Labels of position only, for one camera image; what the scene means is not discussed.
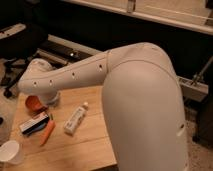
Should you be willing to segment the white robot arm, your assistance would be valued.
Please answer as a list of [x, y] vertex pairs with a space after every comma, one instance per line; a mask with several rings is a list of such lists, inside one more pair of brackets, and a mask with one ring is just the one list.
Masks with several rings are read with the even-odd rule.
[[189, 171], [181, 87], [161, 47], [122, 46], [56, 70], [34, 59], [18, 82], [45, 105], [63, 89], [96, 85], [119, 171]]

